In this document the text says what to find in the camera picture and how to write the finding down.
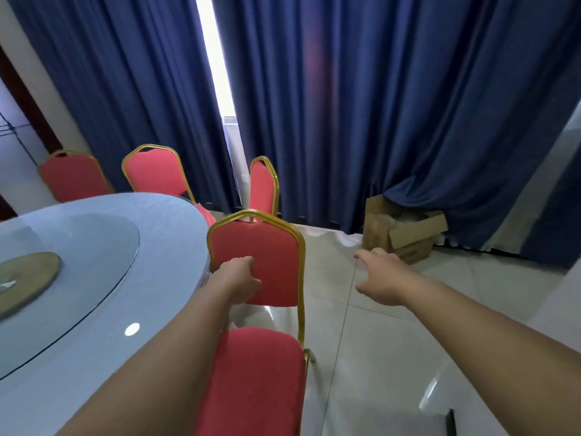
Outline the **round glass turntable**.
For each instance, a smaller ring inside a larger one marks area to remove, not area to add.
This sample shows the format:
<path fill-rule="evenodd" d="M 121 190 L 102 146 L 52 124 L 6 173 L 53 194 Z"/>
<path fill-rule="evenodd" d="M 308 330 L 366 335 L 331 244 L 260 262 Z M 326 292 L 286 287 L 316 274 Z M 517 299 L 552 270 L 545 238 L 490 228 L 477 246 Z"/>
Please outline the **round glass turntable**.
<path fill-rule="evenodd" d="M 81 214 L 0 223 L 0 263 L 37 252 L 62 259 L 50 287 L 0 321 L 0 380 L 50 348 L 121 282 L 140 246 L 137 226 L 120 216 Z"/>

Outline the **dark brown door frame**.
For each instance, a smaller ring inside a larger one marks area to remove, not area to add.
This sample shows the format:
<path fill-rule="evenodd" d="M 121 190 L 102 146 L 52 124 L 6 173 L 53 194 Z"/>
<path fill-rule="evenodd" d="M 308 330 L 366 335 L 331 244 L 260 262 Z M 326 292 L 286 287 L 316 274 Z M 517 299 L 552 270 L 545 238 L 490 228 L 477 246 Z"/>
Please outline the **dark brown door frame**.
<path fill-rule="evenodd" d="M 38 168 L 62 147 L 0 45 L 0 221 L 56 203 Z"/>

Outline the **person's left hand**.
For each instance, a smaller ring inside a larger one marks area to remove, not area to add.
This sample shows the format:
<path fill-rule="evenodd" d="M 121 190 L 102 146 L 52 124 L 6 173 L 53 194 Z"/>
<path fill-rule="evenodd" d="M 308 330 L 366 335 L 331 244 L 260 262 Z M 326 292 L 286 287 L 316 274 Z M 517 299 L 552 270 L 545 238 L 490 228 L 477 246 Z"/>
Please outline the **person's left hand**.
<path fill-rule="evenodd" d="M 210 293 L 224 306 L 246 303 L 246 288 L 252 275 L 254 258 L 244 256 L 223 263 L 209 278 Z"/>

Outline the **person's right hand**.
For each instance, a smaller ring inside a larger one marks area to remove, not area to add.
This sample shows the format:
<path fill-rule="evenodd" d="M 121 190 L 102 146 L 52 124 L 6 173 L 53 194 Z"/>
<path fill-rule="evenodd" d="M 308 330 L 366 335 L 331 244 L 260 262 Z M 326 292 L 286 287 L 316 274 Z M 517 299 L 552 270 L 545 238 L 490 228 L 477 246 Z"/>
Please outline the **person's right hand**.
<path fill-rule="evenodd" d="M 406 291 L 417 282 L 418 273 L 397 255 L 381 248 L 359 249 L 354 257 L 367 270 L 365 280 L 370 279 L 380 286 L 380 297 L 371 300 L 385 306 L 402 306 Z"/>

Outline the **wide blue curtain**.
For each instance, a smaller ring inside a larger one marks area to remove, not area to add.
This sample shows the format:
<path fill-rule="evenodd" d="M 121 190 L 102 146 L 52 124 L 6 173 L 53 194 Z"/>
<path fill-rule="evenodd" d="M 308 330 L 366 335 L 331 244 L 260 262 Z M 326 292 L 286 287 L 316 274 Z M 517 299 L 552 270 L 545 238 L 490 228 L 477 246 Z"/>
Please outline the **wide blue curtain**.
<path fill-rule="evenodd" d="M 212 0 L 248 160 L 283 219 L 357 232 L 368 197 L 482 248 L 581 98 L 581 0 Z"/>

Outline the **open cardboard box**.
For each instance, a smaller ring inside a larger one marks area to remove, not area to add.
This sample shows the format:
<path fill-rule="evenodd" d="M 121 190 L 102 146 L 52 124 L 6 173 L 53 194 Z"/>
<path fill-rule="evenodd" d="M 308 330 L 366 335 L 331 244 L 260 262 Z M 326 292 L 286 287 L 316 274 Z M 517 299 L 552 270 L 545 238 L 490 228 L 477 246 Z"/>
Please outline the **open cardboard box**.
<path fill-rule="evenodd" d="M 437 238 L 448 231 L 443 212 L 399 206 L 383 195 L 367 198 L 365 210 L 362 248 L 381 248 L 406 264 L 428 258 Z"/>

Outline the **person's right forearm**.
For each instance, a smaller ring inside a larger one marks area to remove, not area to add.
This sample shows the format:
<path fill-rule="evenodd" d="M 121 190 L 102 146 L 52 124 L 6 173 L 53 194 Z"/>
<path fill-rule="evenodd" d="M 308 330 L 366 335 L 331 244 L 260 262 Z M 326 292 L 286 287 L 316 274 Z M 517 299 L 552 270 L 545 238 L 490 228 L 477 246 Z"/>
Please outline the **person's right forearm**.
<path fill-rule="evenodd" d="M 581 353 L 408 269 L 401 304 L 510 436 L 581 436 Z"/>

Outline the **red gold-framed banquet chair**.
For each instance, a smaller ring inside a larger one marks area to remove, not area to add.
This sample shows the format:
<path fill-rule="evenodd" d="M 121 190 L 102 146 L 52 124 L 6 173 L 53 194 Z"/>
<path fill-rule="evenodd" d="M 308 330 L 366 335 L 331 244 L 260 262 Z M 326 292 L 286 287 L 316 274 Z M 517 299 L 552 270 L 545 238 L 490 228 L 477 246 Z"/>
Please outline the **red gold-framed banquet chair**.
<path fill-rule="evenodd" d="M 213 214 L 195 200 L 174 149 L 151 144 L 139 146 L 122 160 L 121 169 L 133 191 L 186 199 L 202 214 L 209 227 L 215 223 Z"/>
<path fill-rule="evenodd" d="M 309 362 L 304 347 L 306 246 L 298 230 L 258 210 L 242 210 L 212 225 L 207 248 L 213 270 L 254 258 L 261 281 L 249 305 L 296 308 L 297 337 L 254 327 L 224 331 L 192 436 L 299 436 Z"/>
<path fill-rule="evenodd" d="M 89 154 L 57 150 L 37 170 L 59 203 L 115 193 L 98 160 Z"/>
<path fill-rule="evenodd" d="M 277 172 L 266 156 L 258 156 L 251 161 L 249 208 L 278 216 L 280 184 Z"/>

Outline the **round beige turntable base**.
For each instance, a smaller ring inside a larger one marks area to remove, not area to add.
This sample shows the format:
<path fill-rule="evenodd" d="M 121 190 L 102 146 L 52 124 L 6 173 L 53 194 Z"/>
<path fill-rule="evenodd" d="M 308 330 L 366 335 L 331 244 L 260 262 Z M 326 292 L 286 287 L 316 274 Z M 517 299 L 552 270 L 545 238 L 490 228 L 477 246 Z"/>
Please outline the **round beige turntable base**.
<path fill-rule="evenodd" d="M 62 259 L 53 252 L 37 252 L 0 263 L 0 321 L 41 296 L 58 277 Z"/>

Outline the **white curtain lining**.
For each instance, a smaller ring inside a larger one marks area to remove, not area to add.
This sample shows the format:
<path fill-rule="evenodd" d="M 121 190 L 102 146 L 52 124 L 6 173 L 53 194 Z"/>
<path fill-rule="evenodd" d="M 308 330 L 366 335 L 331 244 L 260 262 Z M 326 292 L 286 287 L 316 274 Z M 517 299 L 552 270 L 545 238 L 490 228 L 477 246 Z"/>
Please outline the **white curtain lining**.
<path fill-rule="evenodd" d="M 363 240 L 363 235 L 359 233 L 346 234 L 343 231 L 304 224 L 294 224 L 294 227 L 301 232 L 308 252 L 317 250 L 328 252 L 331 248 L 343 252 L 345 250 L 357 250 Z"/>

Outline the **narrow blue curtain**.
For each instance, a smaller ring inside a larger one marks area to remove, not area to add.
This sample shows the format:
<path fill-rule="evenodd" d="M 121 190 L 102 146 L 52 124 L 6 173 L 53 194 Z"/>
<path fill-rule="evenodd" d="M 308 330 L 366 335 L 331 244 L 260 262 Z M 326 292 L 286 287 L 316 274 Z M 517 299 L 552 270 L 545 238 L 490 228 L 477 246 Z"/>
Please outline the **narrow blue curtain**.
<path fill-rule="evenodd" d="M 196 0 L 7 0 L 118 192 L 142 145 L 180 156 L 194 198 L 242 208 Z"/>

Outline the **bright window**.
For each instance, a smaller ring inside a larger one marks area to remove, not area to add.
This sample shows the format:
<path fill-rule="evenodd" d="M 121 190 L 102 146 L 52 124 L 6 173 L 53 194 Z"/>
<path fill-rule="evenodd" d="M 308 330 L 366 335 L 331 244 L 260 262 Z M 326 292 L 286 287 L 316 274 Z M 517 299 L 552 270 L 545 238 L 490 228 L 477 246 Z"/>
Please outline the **bright window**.
<path fill-rule="evenodd" d="M 222 118 L 222 126 L 242 206 L 250 203 L 250 174 L 232 98 L 222 43 L 212 0 L 195 0 L 202 27 L 204 46 L 212 73 L 212 84 Z"/>

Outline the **person's left forearm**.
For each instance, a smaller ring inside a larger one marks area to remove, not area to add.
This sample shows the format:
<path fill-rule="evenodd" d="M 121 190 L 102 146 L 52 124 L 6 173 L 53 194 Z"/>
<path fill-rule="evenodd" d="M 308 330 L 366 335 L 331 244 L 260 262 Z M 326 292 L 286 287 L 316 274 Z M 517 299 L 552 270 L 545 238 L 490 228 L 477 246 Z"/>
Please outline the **person's left forearm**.
<path fill-rule="evenodd" d="M 56 436 L 186 434 L 229 308 L 207 285 L 197 290 Z"/>

